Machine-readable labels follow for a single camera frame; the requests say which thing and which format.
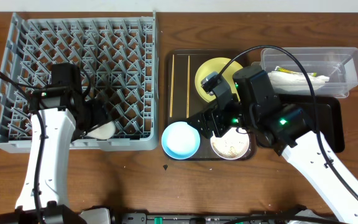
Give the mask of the clear plastic waste bin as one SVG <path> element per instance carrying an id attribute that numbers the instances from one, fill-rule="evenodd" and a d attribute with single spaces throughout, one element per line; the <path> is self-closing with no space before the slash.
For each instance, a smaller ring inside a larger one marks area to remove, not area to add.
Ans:
<path id="1" fill-rule="evenodd" d="M 316 95 L 345 98 L 351 89 L 358 86 L 358 49 L 355 47 L 287 47 L 285 50 L 302 64 L 307 73 L 315 72 L 317 76 L 329 77 L 329 81 L 323 87 L 314 90 Z M 292 59 L 275 49 L 263 49 L 260 61 L 253 64 L 260 65 L 267 73 L 275 71 L 276 66 L 301 72 Z M 310 91 L 275 92 L 292 95 L 310 94 Z"/>

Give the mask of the yellow green snack wrapper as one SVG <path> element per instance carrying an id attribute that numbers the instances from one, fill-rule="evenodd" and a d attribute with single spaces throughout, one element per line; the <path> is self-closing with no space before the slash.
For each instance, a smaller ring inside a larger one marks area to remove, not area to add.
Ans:
<path id="1" fill-rule="evenodd" d="M 289 74 L 293 74 L 293 75 L 303 75 L 302 72 L 295 72 L 295 71 L 292 71 L 292 70 L 288 70 L 286 68 L 282 68 L 282 67 L 279 67 L 279 66 L 276 66 L 275 67 L 275 71 L 276 72 L 283 72 L 283 73 L 289 73 Z M 313 72 L 313 73 L 307 73 L 307 75 L 311 76 L 311 77 L 316 77 L 317 76 L 317 73 Z"/>

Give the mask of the grey plastic dish rack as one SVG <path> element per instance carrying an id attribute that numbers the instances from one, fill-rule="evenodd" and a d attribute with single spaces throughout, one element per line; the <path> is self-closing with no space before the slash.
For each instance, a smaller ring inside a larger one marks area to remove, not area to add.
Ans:
<path id="1" fill-rule="evenodd" d="M 51 81 L 69 62 L 84 70 L 83 89 L 102 100 L 114 121 L 112 138 L 82 138 L 72 149 L 153 150 L 158 145 L 156 16 L 25 20 L 14 14 L 1 71 L 24 91 Z"/>

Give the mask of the black equipment rail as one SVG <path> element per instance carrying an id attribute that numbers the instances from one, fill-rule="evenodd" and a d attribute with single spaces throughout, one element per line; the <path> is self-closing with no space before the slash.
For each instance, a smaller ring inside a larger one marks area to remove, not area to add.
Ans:
<path id="1" fill-rule="evenodd" d="M 254 213 L 251 215 L 215 215 L 215 214 L 150 214 L 132 212 L 114 214 L 108 207 L 91 207 L 79 213 L 86 223 L 122 223 L 122 224 L 217 224 L 217 223 L 339 223 L 335 218 L 315 215 L 311 210 L 296 208 L 284 213 Z"/>

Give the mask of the light blue bowl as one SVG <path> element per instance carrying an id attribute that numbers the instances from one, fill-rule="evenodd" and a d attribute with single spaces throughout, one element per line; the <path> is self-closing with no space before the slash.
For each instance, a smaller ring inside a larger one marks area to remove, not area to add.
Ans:
<path id="1" fill-rule="evenodd" d="M 199 132 L 184 121 L 169 124 L 162 134 L 163 151 L 172 159 L 189 159 L 196 154 L 200 143 Z"/>

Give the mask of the dark brown serving tray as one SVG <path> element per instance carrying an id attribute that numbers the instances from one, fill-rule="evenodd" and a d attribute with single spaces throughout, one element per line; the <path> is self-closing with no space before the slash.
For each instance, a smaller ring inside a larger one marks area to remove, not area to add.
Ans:
<path id="1" fill-rule="evenodd" d="M 167 100 L 165 105 L 164 125 L 168 126 L 176 121 L 186 120 L 186 79 L 188 55 L 190 55 L 191 81 L 190 81 L 190 116 L 201 111 L 207 102 L 202 99 L 195 87 L 195 75 L 199 67 L 209 59 L 216 57 L 234 58 L 241 51 L 239 49 L 177 49 L 169 52 L 165 58 L 165 75 L 167 85 Z M 174 94 L 173 94 L 173 116 L 169 117 L 170 112 L 170 82 L 172 55 L 175 55 L 175 77 L 174 77 Z"/>

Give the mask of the white pink bowl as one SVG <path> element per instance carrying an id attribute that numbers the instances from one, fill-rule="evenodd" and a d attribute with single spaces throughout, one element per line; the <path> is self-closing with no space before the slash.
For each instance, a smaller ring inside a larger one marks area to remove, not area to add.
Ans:
<path id="1" fill-rule="evenodd" d="M 240 159 L 250 151 L 250 136 L 245 129 L 231 128 L 223 137 L 210 139 L 213 151 L 226 160 Z"/>

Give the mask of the white napkin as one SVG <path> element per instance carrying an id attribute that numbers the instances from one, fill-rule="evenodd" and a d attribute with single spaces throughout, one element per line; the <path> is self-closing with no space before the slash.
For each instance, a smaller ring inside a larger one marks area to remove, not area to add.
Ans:
<path id="1" fill-rule="evenodd" d="M 268 77 L 273 88 L 277 91 L 295 92 L 310 90 L 308 82 L 302 73 L 272 71 L 268 73 Z M 329 77 L 324 75 L 316 76 L 308 74 L 308 77 L 313 86 L 313 90 L 318 90 L 329 81 Z"/>

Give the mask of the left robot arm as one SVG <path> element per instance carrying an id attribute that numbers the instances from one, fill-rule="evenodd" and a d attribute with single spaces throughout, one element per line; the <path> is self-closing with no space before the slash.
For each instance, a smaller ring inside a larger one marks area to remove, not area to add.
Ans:
<path id="1" fill-rule="evenodd" d="M 69 208 L 67 169 L 70 144 L 83 136 L 107 140 L 116 127 L 102 101 L 86 100 L 86 72 L 72 63 L 52 65 L 51 83 L 27 95 L 32 125 L 29 164 L 12 213 L 0 223 L 112 223 L 106 207 L 81 213 Z"/>

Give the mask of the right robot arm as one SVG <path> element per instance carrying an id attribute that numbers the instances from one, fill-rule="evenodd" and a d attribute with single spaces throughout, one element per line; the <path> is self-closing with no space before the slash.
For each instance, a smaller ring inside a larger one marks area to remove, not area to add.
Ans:
<path id="1" fill-rule="evenodd" d="M 217 81 L 216 98 L 187 123 L 206 138 L 221 137 L 234 127 L 251 132 L 307 179 L 340 222 L 358 223 L 358 180 L 319 131 L 318 114 L 281 102 L 258 65 L 238 70 L 232 79 L 236 93 L 225 79 L 213 75 L 207 80 L 203 88 Z"/>

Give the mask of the yellow round plate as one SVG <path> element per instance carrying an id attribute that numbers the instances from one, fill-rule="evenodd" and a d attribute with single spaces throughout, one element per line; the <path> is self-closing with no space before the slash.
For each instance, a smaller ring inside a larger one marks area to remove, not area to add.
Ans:
<path id="1" fill-rule="evenodd" d="M 201 81 L 213 72 L 219 73 L 229 61 L 229 58 L 224 57 L 212 58 L 204 62 L 197 70 L 195 75 L 196 91 L 198 92 L 199 96 L 207 103 L 213 101 L 216 97 L 213 94 L 210 95 L 203 90 L 203 88 L 201 87 Z M 232 93 L 235 93 L 238 98 L 239 96 L 232 76 L 242 68 L 243 66 L 241 64 L 239 64 L 238 62 L 233 62 L 223 73 L 223 78 L 225 79 L 225 81 L 228 82 L 229 86 L 231 87 Z"/>

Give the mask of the spilled rice food scraps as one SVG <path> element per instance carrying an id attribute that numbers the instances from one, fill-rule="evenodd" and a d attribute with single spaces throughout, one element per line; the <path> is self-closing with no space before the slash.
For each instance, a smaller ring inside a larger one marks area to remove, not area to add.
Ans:
<path id="1" fill-rule="evenodd" d="M 243 142 L 232 141 L 230 139 L 216 138 L 211 141 L 211 144 L 217 155 L 225 159 L 236 159 L 247 150 L 247 145 Z"/>

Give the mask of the white cup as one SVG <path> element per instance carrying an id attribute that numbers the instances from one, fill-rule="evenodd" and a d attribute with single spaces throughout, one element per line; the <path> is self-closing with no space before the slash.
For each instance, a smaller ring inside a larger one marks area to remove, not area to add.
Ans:
<path id="1" fill-rule="evenodd" d="M 112 121 L 90 131 L 86 136 L 100 140 L 110 139 L 116 132 L 116 127 Z"/>

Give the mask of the black waste tray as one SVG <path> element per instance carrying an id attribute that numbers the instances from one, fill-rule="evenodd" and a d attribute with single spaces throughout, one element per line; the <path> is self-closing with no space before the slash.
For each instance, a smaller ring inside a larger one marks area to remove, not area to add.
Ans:
<path id="1" fill-rule="evenodd" d="M 334 152 L 344 150 L 341 107 L 333 97 L 274 95 L 263 104 L 251 103 L 247 112 L 258 144 L 279 156 L 286 147 L 299 146 L 296 140 L 310 131 L 315 133 L 316 127 Z"/>

